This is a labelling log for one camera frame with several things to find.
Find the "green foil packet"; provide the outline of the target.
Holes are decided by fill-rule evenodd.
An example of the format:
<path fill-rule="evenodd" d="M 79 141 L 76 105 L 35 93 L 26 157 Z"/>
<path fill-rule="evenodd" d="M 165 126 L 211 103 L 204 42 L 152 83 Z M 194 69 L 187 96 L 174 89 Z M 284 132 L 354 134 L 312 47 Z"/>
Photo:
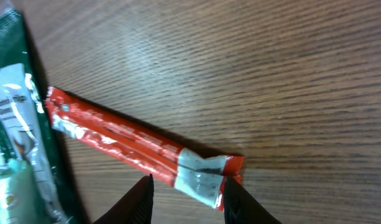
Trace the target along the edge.
<path fill-rule="evenodd" d="M 53 137 L 27 45 L 24 21 L 0 9 L 0 170 L 9 160 L 32 168 L 50 223 L 84 223 L 59 146 Z"/>

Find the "light green tissue pack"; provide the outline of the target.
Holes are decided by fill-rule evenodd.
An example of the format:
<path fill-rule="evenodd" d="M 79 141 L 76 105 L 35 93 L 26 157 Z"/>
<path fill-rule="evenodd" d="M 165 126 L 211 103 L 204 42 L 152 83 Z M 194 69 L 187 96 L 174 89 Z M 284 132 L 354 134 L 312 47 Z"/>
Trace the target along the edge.
<path fill-rule="evenodd" d="M 0 224 L 50 223 L 32 168 L 22 160 L 9 160 L 0 170 Z"/>

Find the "red white snack packet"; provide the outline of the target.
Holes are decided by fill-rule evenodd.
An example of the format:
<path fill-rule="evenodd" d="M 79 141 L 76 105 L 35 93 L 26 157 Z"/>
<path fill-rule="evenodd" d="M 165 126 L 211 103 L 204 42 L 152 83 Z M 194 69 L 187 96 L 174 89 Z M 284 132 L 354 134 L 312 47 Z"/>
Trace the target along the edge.
<path fill-rule="evenodd" d="M 50 86 L 45 106 L 53 129 L 103 151 L 217 210 L 227 177 L 242 182 L 244 156 L 203 157 L 145 127 Z"/>

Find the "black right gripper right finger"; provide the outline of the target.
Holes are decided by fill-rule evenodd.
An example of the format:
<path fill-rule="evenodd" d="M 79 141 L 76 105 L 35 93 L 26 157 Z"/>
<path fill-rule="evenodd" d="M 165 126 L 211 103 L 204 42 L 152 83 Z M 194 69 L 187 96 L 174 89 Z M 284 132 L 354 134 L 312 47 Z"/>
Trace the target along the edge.
<path fill-rule="evenodd" d="M 234 178 L 224 184 L 225 224 L 281 224 Z"/>

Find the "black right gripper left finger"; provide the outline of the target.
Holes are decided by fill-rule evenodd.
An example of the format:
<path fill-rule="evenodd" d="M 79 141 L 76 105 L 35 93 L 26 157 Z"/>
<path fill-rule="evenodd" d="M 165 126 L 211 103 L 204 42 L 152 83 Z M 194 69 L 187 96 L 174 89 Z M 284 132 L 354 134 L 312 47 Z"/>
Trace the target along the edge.
<path fill-rule="evenodd" d="M 117 203 L 93 224 L 151 224 L 154 179 L 143 176 Z"/>

